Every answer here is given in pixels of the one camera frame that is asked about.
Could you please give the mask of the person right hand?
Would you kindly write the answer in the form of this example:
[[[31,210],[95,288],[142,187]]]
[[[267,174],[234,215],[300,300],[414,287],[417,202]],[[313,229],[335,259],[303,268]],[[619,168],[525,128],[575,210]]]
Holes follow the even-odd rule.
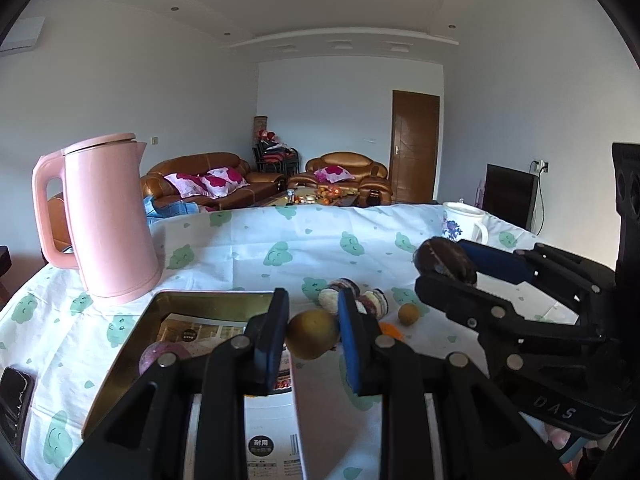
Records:
[[[562,453],[568,453],[570,451],[577,452],[581,448],[590,448],[591,446],[588,439],[584,437],[573,437],[570,432],[549,424],[544,425],[544,431],[551,445]]]

